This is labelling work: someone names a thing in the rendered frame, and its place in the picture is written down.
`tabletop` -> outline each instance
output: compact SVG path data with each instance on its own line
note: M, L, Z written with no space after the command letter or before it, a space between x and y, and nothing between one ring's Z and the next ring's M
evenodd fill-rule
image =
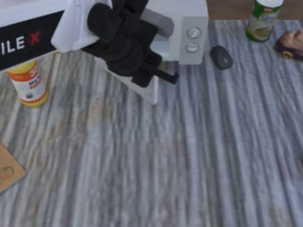
M210 21L198 66L168 63L151 105L83 52L39 63L50 92L23 106L0 76L0 141L27 175L0 194L0 227L303 226L303 63ZM222 45L234 66L218 70Z

